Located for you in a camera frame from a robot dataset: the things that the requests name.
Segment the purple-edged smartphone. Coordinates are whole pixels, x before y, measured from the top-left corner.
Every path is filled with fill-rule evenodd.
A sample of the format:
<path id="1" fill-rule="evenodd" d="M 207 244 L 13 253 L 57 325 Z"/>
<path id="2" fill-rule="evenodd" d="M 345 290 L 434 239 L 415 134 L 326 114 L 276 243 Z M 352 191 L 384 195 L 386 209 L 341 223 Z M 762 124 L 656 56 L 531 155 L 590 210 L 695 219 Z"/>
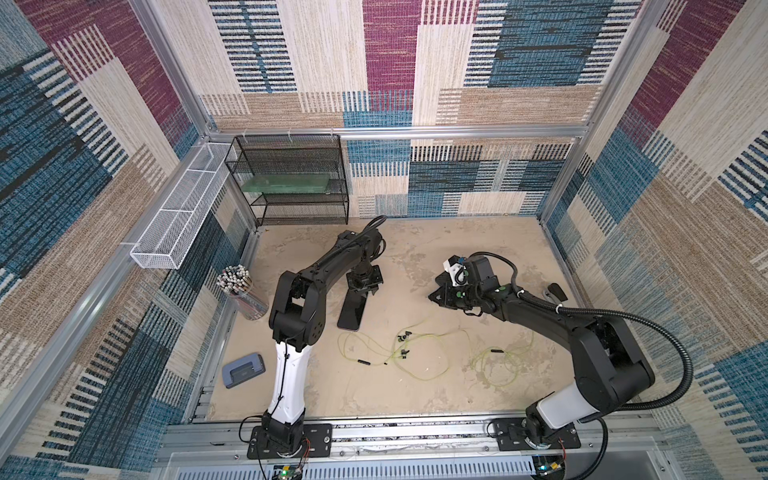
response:
<path id="1" fill-rule="evenodd" d="M 358 331 L 367 302 L 367 292 L 348 290 L 340 311 L 337 327 L 348 331 Z"/>

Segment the green wired earphones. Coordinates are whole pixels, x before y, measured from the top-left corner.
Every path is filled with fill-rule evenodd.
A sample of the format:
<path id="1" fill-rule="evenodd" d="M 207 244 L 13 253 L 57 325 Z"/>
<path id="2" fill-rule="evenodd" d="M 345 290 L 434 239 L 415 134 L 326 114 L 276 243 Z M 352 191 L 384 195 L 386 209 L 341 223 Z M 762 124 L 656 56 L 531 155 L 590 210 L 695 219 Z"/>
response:
<path id="1" fill-rule="evenodd" d="M 529 334 L 518 345 L 509 345 L 507 348 L 485 346 L 471 358 L 469 368 L 483 385 L 506 388 L 517 381 L 533 345 L 534 335 Z"/>
<path id="2" fill-rule="evenodd" d="M 436 342 L 440 352 L 447 354 L 446 340 L 457 335 L 463 337 L 469 347 L 472 347 L 471 336 L 463 328 L 442 333 L 419 333 L 410 328 L 402 329 L 395 335 L 390 347 L 385 347 L 368 334 L 343 333 L 338 336 L 336 346 L 339 355 L 344 360 L 369 367 L 393 366 L 418 382 L 430 382 L 440 379 L 452 369 L 453 364 L 450 359 L 446 359 L 443 366 L 431 374 L 427 369 L 424 369 L 423 374 L 416 373 L 404 366 L 403 362 L 412 352 L 412 347 L 423 342 Z"/>

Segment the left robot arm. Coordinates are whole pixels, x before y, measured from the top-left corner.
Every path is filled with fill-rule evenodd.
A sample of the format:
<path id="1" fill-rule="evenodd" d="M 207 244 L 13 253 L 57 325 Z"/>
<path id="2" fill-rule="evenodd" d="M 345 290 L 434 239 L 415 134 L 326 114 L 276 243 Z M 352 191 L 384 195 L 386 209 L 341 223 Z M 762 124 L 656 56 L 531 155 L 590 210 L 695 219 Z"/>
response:
<path id="1" fill-rule="evenodd" d="M 379 215 L 360 232 L 340 233 L 317 261 L 279 277 L 268 321 L 277 370 L 271 401 L 250 441 L 257 450 L 270 448 L 288 454 L 306 444 L 304 388 L 312 348 L 326 326 L 327 295 L 340 279 L 347 281 L 337 326 L 357 331 L 368 297 L 383 284 L 380 267 L 374 261 L 386 250 L 379 231 L 386 220 L 385 215 Z"/>

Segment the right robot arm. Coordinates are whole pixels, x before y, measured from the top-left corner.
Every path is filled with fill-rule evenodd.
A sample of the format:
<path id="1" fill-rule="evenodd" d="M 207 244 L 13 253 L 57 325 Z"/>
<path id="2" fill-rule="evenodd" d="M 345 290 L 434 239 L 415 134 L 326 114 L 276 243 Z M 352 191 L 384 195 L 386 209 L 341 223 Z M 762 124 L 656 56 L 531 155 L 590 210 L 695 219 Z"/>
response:
<path id="1" fill-rule="evenodd" d="M 514 282 L 502 284 L 483 255 L 443 262 L 428 299 L 467 315 L 490 315 L 525 327 L 563 347 L 573 380 L 526 409 L 526 440 L 534 448 L 553 443 L 574 422 L 619 410 L 650 388 L 655 374 L 631 330 L 616 314 L 570 311 Z"/>

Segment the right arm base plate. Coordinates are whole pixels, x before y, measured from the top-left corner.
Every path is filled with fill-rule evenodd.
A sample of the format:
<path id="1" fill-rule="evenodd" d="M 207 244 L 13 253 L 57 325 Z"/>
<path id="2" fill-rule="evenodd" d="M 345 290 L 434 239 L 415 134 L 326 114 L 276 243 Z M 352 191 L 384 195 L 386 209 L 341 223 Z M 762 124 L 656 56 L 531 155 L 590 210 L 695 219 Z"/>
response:
<path id="1" fill-rule="evenodd" d="M 575 426 L 570 423 L 552 429 L 546 423 L 525 417 L 502 417 L 486 425 L 486 433 L 497 442 L 500 451 L 565 450 L 578 449 L 581 441 Z"/>

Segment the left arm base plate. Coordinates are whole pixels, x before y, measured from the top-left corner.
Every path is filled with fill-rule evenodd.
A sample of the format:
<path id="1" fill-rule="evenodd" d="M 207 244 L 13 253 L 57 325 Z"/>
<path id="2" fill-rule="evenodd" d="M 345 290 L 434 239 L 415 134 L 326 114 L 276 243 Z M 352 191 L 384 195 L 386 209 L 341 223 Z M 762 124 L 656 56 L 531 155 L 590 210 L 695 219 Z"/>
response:
<path id="1" fill-rule="evenodd" d="M 268 430 L 257 426 L 248 442 L 249 460 L 327 458 L 331 452 L 333 425 L 330 423 L 301 424 L 291 429 L 278 426 Z"/>

